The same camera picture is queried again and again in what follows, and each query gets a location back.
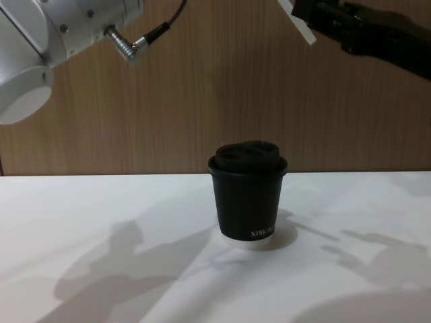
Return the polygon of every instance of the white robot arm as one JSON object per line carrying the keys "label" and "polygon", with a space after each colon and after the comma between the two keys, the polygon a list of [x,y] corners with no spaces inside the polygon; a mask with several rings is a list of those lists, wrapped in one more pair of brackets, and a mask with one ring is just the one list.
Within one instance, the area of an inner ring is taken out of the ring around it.
{"label": "white robot arm", "polygon": [[118,32],[144,0],[0,0],[0,124],[37,111],[51,95],[52,68],[109,37],[128,61],[169,29],[169,22],[130,44]]}

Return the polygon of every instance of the metal connector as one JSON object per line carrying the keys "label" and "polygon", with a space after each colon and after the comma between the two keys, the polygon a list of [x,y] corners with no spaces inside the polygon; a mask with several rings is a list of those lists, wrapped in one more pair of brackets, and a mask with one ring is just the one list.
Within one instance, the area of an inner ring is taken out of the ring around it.
{"label": "metal connector", "polygon": [[139,56],[139,53],[148,47],[148,41],[145,37],[141,37],[131,44],[126,38],[121,36],[115,26],[108,27],[105,34],[112,40],[121,56],[128,62],[134,61]]}

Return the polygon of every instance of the white table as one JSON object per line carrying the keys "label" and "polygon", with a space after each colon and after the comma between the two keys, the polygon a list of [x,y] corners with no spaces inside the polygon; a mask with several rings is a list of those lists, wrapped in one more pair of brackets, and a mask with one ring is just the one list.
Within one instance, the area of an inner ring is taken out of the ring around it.
{"label": "white table", "polygon": [[0,178],[0,322],[429,323],[431,173],[289,174],[234,250],[208,175]]}

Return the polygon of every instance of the wooden wall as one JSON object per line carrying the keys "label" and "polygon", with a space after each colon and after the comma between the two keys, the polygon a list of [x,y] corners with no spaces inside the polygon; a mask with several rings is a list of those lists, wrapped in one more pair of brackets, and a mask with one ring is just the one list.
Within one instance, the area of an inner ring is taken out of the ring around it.
{"label": "wooden wall", "polygon": [[[140,36],[180,0],[147,0]],[[431,0],[357,1],[431,28]],[[277,0],[189,0],[128,65],[108,41],[56,70],[50,102],[0,127],[6,175],[204,172],[217,147],[281,146],[292,171],[431,170],[431,82],[317,35]]]}

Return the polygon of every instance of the black paper cup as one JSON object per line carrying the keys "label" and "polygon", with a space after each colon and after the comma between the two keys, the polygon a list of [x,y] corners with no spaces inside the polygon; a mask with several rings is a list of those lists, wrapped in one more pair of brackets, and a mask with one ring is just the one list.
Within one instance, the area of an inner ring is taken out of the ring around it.
{"label": "black paper cup", "polygon": [[288,163],[279,148],[249,141],[219,148],[208,162],[220,230],[229,244],[266,242],[274,233]]}

